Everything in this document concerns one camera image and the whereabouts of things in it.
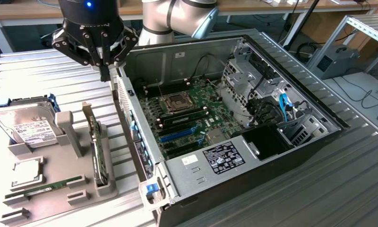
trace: metal rack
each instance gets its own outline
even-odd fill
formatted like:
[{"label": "metal rack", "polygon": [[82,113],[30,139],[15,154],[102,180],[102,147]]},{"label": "metal rack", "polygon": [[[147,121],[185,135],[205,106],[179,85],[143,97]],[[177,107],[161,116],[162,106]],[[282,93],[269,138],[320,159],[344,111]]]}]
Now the metal rack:
[{"label": "metal rack", "polygon": [[[352,26],[358,31],[363,32],[367,36],[370,36],[372,39],[378,41],[378,14],[344,16],[326,44],[323,45],[320,51],[316,53],[316,57],[314,58],[313,62],[309,65],[310,69],[316,66],[318,62],[320,61],[324,55],[324,52],[327,51],[328,47],[332,45],[332,42],[335,38],[339,36],[339,34],[342,33],[346,25]],[[347,39],[343,42],[344,45],[348,44],[354,35],[355,33],[347,37]],[[371,64],[366,68],[366,71],[370,71],[376,63],[378,63],[378,57],[375,58],[375,60],[371,62]]]}]

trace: wooden table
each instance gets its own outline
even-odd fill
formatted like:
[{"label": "wooden table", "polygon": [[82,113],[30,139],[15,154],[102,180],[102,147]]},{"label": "wooden table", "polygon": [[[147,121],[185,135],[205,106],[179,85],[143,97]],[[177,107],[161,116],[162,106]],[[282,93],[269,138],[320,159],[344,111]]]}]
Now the wooden table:
[{"label": "wooden table", "polygon": [[[299,23],[306,15],[306,11],[311,5],[311,1],[299,4],[295,13],[299,16],[295,20],[293,29],[285,41],[289,42]],[[46,0],[47,3],[57,4],[57,0]],[[378,8],[378,1],[368,0],[372,13]],[[118,9],[119,16],[123,20],[142,19],[142,3],[141,0],[123,0],[122,7]],[[330,0],[320,0],[314,12],[352,11],[359,9],[359,5],[336,5]],[[259,14],[287,14],[293,12],[294,5],[281,3],[271,6],[259,0],[218,0],[218,8],[221,16],[233,15],[259,15]],[[35,0],[14,0],[11,4],[0,5],[0,49],[2,53],[13,52],[9,40],[2,31],[3,26],[18,25],[41,25],[61,24],[61,11],[53,7],[43,6]]]}]

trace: hard drive label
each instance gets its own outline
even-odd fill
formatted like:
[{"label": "hard drive label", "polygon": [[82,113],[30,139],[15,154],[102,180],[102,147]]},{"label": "hard drive label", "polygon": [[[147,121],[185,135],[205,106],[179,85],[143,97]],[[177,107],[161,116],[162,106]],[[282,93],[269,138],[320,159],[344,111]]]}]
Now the hard drive label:
[{"label": "hard drive label", "polygon": [[221,174],[245,164],[245,160],[231,142],[218,145],[217,147],[205,150],[202,153],[206,156],[215,174]]},{"label": "hard drive label", "polygon": [[13,129],[27,145],[55,139],[55,134],[46,120],[17,124]]}]

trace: green circuit board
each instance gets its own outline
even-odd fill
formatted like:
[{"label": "green circuit board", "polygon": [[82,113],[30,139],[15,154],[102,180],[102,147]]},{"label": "green circuit board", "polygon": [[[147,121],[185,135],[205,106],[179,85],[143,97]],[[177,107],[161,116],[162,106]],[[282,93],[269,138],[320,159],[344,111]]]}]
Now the green circuit board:
[{"label": "green circuit board", "polygon": [[[173,101],[173,97],[186,98],[186,107],[189,108],[171,113],[167,100]],[[241,125],[230,114],[230,110],[225,106],[223,102],[218,99],[219,95],[213,89],[210,83],[205,83],[205,80],[197,79],[191,82],[190,89],[182,92],[171,93],[167,95],[145,98],[139,97],[139,103],[142,111],[150,125],[154,138],[158,142],[159,150],[166,159],[181,156],[202,147],[211,145],[211,141],[207,139],[207,132],[213,129],[219,129],[225,139],[230,138],[231,134],[241,130]],[[159,128],[157,119],[159,117],[173,116],[177,113],[182,113],[195,108],[206,107],[206,116],[191,122],[183,123],[179,127],[190,128],[194,130],[191,135],[179,137],[167,142],[161,142],[161,138],[175,134],[158,135],[162,129]]]}]

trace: power supply label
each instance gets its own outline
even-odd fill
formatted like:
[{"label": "power supply label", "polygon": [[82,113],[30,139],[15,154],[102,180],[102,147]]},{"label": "power supply label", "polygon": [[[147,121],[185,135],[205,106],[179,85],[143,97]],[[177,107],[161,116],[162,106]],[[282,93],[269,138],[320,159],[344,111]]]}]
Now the power supply label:
[{"label": "power supply label", "polygon": [[46,120],[13,126],[25,144],[35,144],[55,139],[55,134]]},{"label": "power supply label", "polygon": [[215,174],[221,174],[245,164],[245,160],[231,142],[218,145],[217,147],[205,150],[202,153],[206,156]]}]

